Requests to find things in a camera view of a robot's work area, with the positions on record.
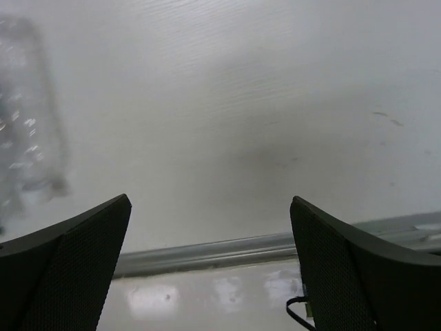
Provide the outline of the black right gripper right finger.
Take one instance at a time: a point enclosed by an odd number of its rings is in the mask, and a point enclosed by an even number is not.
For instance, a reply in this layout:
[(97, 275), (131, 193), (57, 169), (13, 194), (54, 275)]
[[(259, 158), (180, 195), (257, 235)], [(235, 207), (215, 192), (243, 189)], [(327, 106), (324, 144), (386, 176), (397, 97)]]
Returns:
[(300, 197), (290, 206), (307, 330), (439, 330), (440, 256), (390, 243)]

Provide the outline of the aluminium table edge rail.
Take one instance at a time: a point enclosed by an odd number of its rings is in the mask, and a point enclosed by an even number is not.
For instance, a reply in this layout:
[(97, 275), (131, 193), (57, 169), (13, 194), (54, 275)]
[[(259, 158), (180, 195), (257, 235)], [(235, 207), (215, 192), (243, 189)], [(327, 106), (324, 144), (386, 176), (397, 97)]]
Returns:
[[(413, 250), (440, 254), (440, 212), (356, 223), (355, 227)], [(296, 256), (292, 233), (121, 254), (114, 279), (284, 261)]]

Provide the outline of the clear crushed plastic bottle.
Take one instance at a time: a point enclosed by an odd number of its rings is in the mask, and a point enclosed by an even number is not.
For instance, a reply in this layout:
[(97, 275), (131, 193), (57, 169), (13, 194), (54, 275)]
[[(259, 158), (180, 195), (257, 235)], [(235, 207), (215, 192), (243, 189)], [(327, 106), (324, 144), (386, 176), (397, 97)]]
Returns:
[(68, 146), (41, 34), (1, 15), (1, 225), (68, 193)]

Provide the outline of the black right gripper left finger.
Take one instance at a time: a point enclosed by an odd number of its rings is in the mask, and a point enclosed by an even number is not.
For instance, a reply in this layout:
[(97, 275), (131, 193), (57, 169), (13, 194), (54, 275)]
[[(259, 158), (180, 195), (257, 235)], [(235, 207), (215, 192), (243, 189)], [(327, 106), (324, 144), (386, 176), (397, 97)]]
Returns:
[(2, 330), (95, 330), (132, 204), (121, 194), (1, 244)]

